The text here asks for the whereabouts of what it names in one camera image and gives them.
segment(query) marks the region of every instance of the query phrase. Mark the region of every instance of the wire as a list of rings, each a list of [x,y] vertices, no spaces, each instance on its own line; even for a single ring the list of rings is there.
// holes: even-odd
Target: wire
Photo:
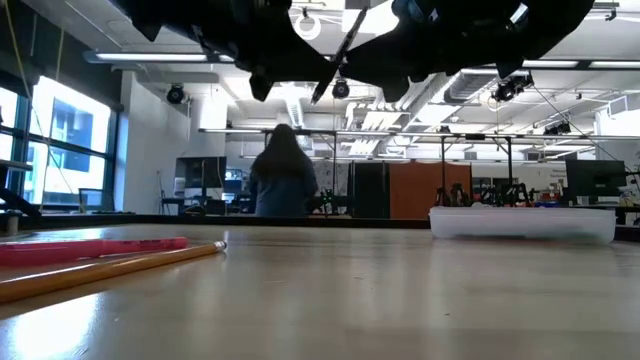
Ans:
[[[65,178],[63,172],[62,172],[62,167],[60,166],[60,164],[58,163],[58,161],[56,160],[56,158],[53,156],[53,152],[51,151],[51,140],[50,138],[47,138],[44,135],[44,131],[42,131],[42,125],[40,124],[40,118],[38,117],[38,113],[36,111],[36,109],[33,107],[33,96],[31,95],[31,91],[29,90],[29,84],[27,83],[27,76],[25,74],[24,71],[24,65],[22,63],[22,58],[20,57],[20,50],[18,49],[18,41],[16,40],[16,33],[15,33],[15,29],[13,27],[13,20],[11,18],[11,10],[9,9],[9,2],[7,1],[5,3],[5,9],[6,9],[6,13],[7,13],[7,24],[9,25],[9,34],[11,35],[11,42],[13,44],[13,51],[16,55],[16,61],[18,62],[18,70],[20,71],[20,76],[22,77],[22,83],[24,85],[24,89],[25,92],[27,93],[27,97],[29,98],[29,104],[31,104],[31,110],[33,111],[33,114],[35,115],[36,118],[36,124],[38,126],[38,129],[40,130],[40,135],[42,135],[42,138],[44,139],[44,144],[47,146],[47,153],[48,153],[48,158],[47,160],[51,159],[53,160],[53,163],[56,165],[56,167],[58,168],[58,171],[60,171],[60,176],[62,177],[62,180],[64,181],[65,185],[67,185],[67,187],[69,188],[69,191],[71,191],[71,193],[73,194],[74,191],[71,188],[71,185],[69,185],[69,182],[67,181],[67,179]],[[60,38],[60,48],[58,50],[58,66],[57,66],[57,71],[56,71],[56,78],[59,76],[59,71],[60,71],[60,61],[62,59],[62,42],[64,39],[64,35],[61,36]],[[41,201],[40,204],[40,210],[42,211],[43,207],[44,207],[44,187],[46,186],[46,184],[43,185],[43,199]]]
[[[555,112],[560,115],[560,117],[562,117],[567,123],[569,123],[569,125],[573,126],[574,129],[576,129],[582,136],[584,136],[587,140],[589,140],[593,145],[595,145],[596,148],[600,149],[603,153],[607,154],[610,158],[612,158],[615,161],[620,161],[618,160],[615,156],[611,155],[610,152],[608,152],[607,150],[605,150],[602,146],[600,146],[600,144],[598,144],[597,142],[595,142],[593,139],[591,139],[591,137],[587,134],[585,134],[582,130],[580,130],[577,126],[575,126],[571,120],[569,120],[568,116],[565,116],[564,113],[560,112],[560,110],[558,110],[558,108],[556,108],[551,101],[549,101],[549,99],[547,99],[546,96],[544,96],[542,94],[542,92],[540,92],[540,90],[538,90],[538,88],[533,85],[533,88],[538,92],[538,94],[540,94],[540,96],[542,96],[542,98],[544,99],[544,101],[547,102],[547,104],[549,104],[549,106],[551,106],[553,108],[553,110],[555,110]],[[638,184],[638,178],[636,177],[636,174],[633,174],[633,171],[631,170],[630,167],[628,167],[626,164],[624,164],[625,169],[627,169],[627,171],[629,171],[631,173],[631,176],[633,176],[633,179],[636,182],[636,187],[638,188],[638,196],[640,196],[640,184]]]

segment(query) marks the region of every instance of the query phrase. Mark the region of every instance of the ceiling light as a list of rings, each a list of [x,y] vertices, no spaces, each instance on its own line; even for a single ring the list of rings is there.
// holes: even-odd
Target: ceiling light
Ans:
[[[361,136],[388,136],[391,135],[388,131],[338,131],[338,135],[361,135]]]
[[[498,69],[462,69],[460,72],[464,75],[491,75],[498,76]],[[525,70],[516,70],[511,75],[514,76],[525,76],[529,75],[528,71]]]
[[[169,54],[169,53],[97,53],[96,57],[104,61],[139,62],[206,62],[205,54]]]
[[[640,68],[640,61],[594,61],[589,66],[593,69],[599,68],[618,68],[618,69],[633,69]]]
[[[367,11],[358,33],[382,35],[398,25],[398,18],[391,10],[392,0],[387,0]],[[342,11],[342,32],[349,32],[355,24],[360,10],[345,9]]]
[[[568,60],[525,60],[522,64],[526,68],[572,68],[576,65],[577,61]]]
[[[199,129],[200,132],[218,134],[261,134],[262,130],[256,129]]]
[[[513,15],[511,15],[511,22],[514,24],[517,24],[520,21],[520,19],[522,19],[522,17],[527,13],[527,11],[529,11],[529,8],[527,7],[527,5],[520,3],[520,6],[518,6],[518,9],[516,9]]]
[[[436,133],[416,133],[416,132],[403,132],[396,134],[398,136],[418,136],[418,137],[441,137],[442,134]]]

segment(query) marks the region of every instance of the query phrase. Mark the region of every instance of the white plastic container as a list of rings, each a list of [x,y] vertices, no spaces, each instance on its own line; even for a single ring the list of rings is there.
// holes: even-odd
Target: white plastic container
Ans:
[[[526,238],[608,244],[616,231],[612,210],[556,208],[445,208],[430,212],[437,238]]]

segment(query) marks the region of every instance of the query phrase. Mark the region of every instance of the long hair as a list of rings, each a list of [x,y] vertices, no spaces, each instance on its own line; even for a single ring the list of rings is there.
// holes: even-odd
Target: long hair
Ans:
[[[251,166],[259,180],[279,177],[302,178],[307,166],[307,155],[300,149],[293,129],[279,124],[273,130],[269,144]]]

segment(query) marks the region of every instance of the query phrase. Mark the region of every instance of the wooden table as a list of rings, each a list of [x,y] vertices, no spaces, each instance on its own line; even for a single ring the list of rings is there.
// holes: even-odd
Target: wooden table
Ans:
[[[0,359],[634,359],[640,247],[136,225],[226,255],[0,306]]]

